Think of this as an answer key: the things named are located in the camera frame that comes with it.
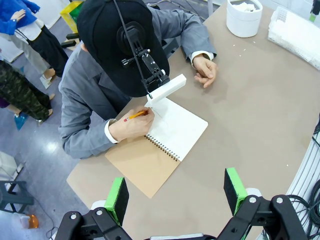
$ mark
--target beige pants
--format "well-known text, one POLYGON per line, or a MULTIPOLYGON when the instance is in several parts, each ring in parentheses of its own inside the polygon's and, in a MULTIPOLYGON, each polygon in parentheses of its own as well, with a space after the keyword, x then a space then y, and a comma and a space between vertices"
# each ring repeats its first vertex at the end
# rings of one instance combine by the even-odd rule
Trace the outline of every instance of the beige pants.
POLYGON ((25 57, 28 59, 31 65, 37 70, 39 74, 44 74, 44 72, 48 69, 45 61, 40 56, 39 53, 37 53, 31 46, 29 46, 28 43, 25 41, 19 39, 15 35, 8 35, 5 33, 0 33, 0 37, 13 42, 13 44, 20 50, 24 52, 25 57))

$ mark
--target floor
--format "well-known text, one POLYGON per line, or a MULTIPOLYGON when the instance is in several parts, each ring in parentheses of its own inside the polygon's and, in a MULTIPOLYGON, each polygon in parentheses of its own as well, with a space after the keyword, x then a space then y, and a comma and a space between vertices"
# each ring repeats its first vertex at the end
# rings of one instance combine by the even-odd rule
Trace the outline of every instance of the floor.
MULTIPOLYGON (((198 12, 204 19, 208 17, 207 2, 201 0, 188 2, 194 9, 185 0, 176 0, 176 3, 198 12)), ((161 2, 158 5, 161 9, 178 8, 170 2, 161 2)), ((66 34, 71 32, 62 19, 59 19, 50 30, 60 42, 63 42, 66 34)), ((24 169, 17 180, 26 181, 28 191, 36 198, 35 204, 29 206, 25 212, 36 215, 39 220, 39 228, 24 230, 13 221, 12 214, 0 211, 1 239, 43 240, 48 238, 46 232, 53 227, 53 223, 56 227, 60 225, 66 212, 78 211, 85 214, 88 208, 66 182, 79 160, 66 155, 61 147, 58 133, 62 106, 58 84, 61 79, 57 77, 45 90, 39 80, 40 75, 24 55, 21 55, 13 65, 18 68, 23 67, 26 77, 39 90, 46 94, 55 93, 56 96, 52 101, 53 115, 46 122, 39 125, 29 117, 20 131, 15 125, 14 115, 7 109, 0 108, 0 151, 13 156, 18 165, 24 164, 24 169)), ((102 121, 96 114, 91 118, 92 125, 102 121)))

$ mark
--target brown tabletop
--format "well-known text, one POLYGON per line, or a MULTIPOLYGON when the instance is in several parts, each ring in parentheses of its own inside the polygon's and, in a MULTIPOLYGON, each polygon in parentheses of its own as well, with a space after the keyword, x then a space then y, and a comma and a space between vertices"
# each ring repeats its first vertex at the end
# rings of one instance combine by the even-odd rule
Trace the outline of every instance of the brown tabletop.
MULTIPOLYGON (((170 77, 184 74, 187 83, 169 98, 206 120, 208 128, 152 199, 127 180, 123 227, 133 239, 217 236, 232 217, 223 190, 225 168, 235 167, 245 187, 258 188, 266 199, 287 192, 318 119, 320 73, 267 40, 271 15, 263 9, 258 34, 250 38, 229 32, 226 6, 206 20, 219 66, 208 89, 194 81, 181 50, 170 57, 170 77)), ((124 111, 144 101, 133 99, 124 111)), ((101 154, 81 160, 67 182, 90 208, 120 176, 101 154)), ((252 230, 248 239, 259 231, 252 230)))

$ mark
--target spiral binding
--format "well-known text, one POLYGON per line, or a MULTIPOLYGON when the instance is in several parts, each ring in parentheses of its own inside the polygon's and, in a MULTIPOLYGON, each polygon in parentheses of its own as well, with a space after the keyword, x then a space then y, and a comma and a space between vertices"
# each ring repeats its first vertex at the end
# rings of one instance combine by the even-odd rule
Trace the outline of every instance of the spiral binding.
POLYGON ((169 148, 167 148, 165 145, 163 145, 161 142, 156 140, 153 136, 150 134, 144 135, 146 139, 148 139, 151 143, 156 145, 158 148, 160 148, 163 152, 165 152, 167 155, 169 155, 173 160, 178 161, 179 156, 175 154, 173 151, 171 151, 169 148))

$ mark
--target ear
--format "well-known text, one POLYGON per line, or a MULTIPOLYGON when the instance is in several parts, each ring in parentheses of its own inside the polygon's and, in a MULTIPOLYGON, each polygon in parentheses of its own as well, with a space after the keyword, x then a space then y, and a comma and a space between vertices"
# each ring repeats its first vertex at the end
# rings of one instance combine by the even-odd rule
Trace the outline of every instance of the ear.
POLYGON ((81 49, 87 53, 89 52, 84 43, 81 44, 81 49))

